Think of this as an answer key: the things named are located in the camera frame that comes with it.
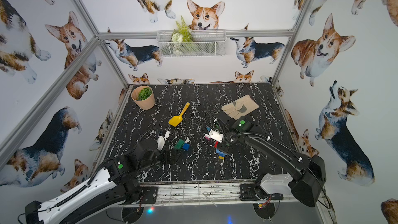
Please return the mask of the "light blue lego brick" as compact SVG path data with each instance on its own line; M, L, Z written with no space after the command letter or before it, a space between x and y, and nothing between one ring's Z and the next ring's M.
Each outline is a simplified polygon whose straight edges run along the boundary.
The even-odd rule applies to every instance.
M223 152L220 151L219 149L216 149L216 153L217 153L218 156L220 156L220 157L225 157L225 156L227 156L227 154L223 153Z

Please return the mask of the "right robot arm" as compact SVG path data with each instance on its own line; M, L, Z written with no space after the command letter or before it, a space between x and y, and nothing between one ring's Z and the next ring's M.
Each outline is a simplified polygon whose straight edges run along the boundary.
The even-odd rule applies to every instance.
M316 206L326 182L325 164L320 156L310 157L286 146L246 116L235 120L220 113L211 122L221 131L221 152L228 154L238 146L250 147L284 170L284 174L260 175L254 183L242 186L241 201L281 200L292 195L308 207Z

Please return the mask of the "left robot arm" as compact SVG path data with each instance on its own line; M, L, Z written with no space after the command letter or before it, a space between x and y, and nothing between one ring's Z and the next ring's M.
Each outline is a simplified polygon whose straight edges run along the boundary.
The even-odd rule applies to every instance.
M123 155L105 160L93 175L68 192L46 202L33 201L17 218L27 224L76 224L112 205L140 201L139 172L160 163L165 138L138 142Z

